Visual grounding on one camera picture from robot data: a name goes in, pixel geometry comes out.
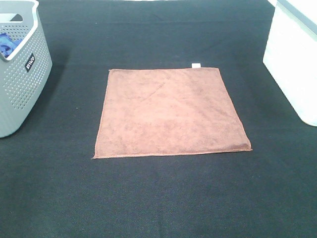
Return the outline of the brown microfiber towel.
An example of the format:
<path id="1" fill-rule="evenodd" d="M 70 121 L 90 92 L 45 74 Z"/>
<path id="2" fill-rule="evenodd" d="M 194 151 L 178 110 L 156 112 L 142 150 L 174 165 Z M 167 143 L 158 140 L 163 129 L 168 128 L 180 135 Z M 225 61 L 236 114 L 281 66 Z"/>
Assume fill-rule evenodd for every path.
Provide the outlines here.
<path id="1" fill-rule="evenodd" d="M 109 71 L 96 159 L 251 150 L 218 68 Z"/>

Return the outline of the black table cloth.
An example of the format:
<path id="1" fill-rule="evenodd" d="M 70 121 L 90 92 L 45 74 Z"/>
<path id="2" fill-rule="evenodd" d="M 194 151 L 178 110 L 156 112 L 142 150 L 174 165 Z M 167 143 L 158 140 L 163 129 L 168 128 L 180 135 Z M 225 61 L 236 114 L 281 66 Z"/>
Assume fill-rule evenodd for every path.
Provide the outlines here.
<path id="1" fill-rule="evenodd" d="M 0 141 L 3 238 L 314 238 L 317 129 L 263 64 L 266 0 L 42 0 L 53 61 Z M 217 67 L 251 152 L 95 160 L 111 68 Z"/>

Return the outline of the grey perforated laundry basket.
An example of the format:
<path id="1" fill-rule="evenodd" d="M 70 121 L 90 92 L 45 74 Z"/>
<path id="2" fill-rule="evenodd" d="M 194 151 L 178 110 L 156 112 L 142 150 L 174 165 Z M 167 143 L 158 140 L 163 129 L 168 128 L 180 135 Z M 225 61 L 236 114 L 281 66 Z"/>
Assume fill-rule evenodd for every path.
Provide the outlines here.
<path id="1" fill-rule="evenodd" d="M 52 68 L 52 59 L 36 0 L 2 0 L 0 34 L 22 40 L 5 58 L 0 54 L 0 136 L 15 133 L 36 103 Z"/>

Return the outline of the white plastic basket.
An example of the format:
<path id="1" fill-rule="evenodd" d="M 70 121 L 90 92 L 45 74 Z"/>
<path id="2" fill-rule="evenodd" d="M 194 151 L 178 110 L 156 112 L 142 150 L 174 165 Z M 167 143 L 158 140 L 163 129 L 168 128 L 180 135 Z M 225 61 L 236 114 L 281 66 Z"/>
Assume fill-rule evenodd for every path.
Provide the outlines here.
<path id="1" fill-rule="evenodd" d="M 278 0 L 263 63 L 306 124 L 317 124 L 317 2 Z"/>

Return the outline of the blue towel in basket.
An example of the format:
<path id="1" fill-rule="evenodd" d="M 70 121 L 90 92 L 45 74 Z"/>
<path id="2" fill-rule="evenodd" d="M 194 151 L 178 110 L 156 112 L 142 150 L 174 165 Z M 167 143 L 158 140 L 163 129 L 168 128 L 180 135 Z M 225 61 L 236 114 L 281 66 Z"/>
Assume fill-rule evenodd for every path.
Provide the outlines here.
<path id="1" fill-rule="evenodd" d="M 1 33 L 0 35 L 0 52 L 1 54 L 7 58 L 10 54 L 18 47 L 21 43 L 20 40 L 12 40 L 10 36 L 6 33 Z"/>

